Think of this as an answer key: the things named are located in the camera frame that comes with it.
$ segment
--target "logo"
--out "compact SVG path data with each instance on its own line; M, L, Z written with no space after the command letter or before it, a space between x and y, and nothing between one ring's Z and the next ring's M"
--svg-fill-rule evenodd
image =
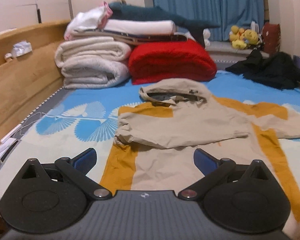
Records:
M150 195L148 194L148 193L142 193L141 195L140 195L141 197L143 197L143 198L147 198L147 197L150 197Z
M198 93L198 91L197 90L193 90L193 89L191 89L190 91L189 91L189 94L191 94L191 95L194 95L194 94L197 94Z

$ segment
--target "white folded quilt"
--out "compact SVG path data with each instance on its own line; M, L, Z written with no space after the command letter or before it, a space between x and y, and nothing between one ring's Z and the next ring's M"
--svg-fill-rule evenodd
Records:
M67 89L99 89L113 87L127 78L125 63L131 47L112 37L93 37L66 41L55 53Z
M131 54L131 47L112 37L92 37L65 41L59 45L55 53L55 62L63 67L65 62L77 56L95 55L104 59L122 61Z
M133 35L173 35L177 27L173 21L138 22L109 19L104 29Z
M95 55L68 59L61 73L66 89L100 89L113 87L130 77L123 62L107 60Z

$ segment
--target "blue gripper pad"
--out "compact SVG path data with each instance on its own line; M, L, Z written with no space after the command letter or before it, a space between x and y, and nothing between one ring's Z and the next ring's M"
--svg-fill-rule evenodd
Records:
M193 154L194 165L202 172L204 176L218 168L219 160L211 156L202 149L196 149Z
M93 148L89 148L80 153L73 159L70 164L76 169L86 175L97 163L97 152Z

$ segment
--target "mustard yellow stripe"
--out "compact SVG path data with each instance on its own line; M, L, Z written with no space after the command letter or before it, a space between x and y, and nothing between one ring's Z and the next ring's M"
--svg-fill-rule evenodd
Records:
M165 105L166 106L153 106L151 102L146 102L136 107L122 106L119 108L118 114L135 113L162 118L173 117L173 111L169 108L169 104Z
M130 190L136 172L137 145L113 144L100 185L115 194L116 190Z
M288 120L288 110L283 106L279 106L273 103L261 102L255 105L247 105L241 103L237 100L233 100L230 98L217 98L213 96L213 98L223 106L227 106L229 108L233 108L237 111L244 112L247 115L254 115L257 118L272 114L276 117L279 117L283 120Z
M253 129L263 153L271 162L275 174L290 201L291 210L296 221L300 222L300 189L289 168L287 158L280 147L275 130L262 131L254 124Z

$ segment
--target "bird pattern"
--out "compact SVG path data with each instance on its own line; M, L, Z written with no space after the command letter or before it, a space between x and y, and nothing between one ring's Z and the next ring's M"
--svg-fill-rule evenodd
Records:
M123 106L135 107L140 102ZM78 121L74 134L80 141L105 141L114 137L118 128L118 110L113 109L105 118L106 109L99 101L75 106L65 111L63 104L52 109L36 124L36 132L40 135L51 135L68 128Z

